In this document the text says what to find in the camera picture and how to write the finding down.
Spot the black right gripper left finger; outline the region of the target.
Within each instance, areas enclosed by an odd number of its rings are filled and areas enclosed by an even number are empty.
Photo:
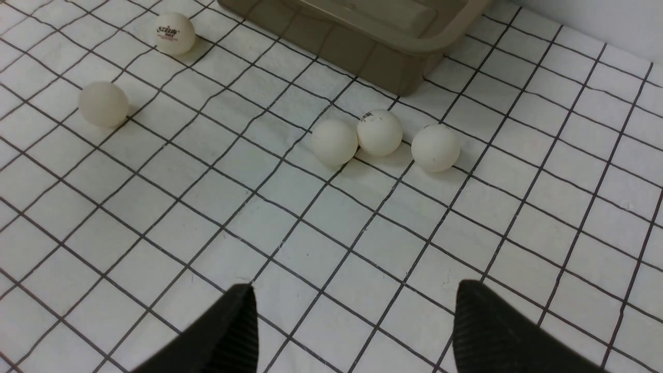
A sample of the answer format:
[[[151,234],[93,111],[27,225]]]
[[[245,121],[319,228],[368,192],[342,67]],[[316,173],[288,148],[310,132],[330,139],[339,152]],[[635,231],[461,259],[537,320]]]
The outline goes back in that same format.
[[[258,314],[250,283],[237,283],[134,372],[256,372]]]

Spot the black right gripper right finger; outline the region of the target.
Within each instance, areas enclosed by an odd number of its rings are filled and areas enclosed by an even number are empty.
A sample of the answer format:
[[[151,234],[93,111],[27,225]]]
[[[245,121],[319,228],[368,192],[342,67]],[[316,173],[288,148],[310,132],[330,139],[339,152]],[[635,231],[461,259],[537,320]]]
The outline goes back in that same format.
[[[459,372],[606,371],[475,279],[464,279],[458,285],[453,349]]]

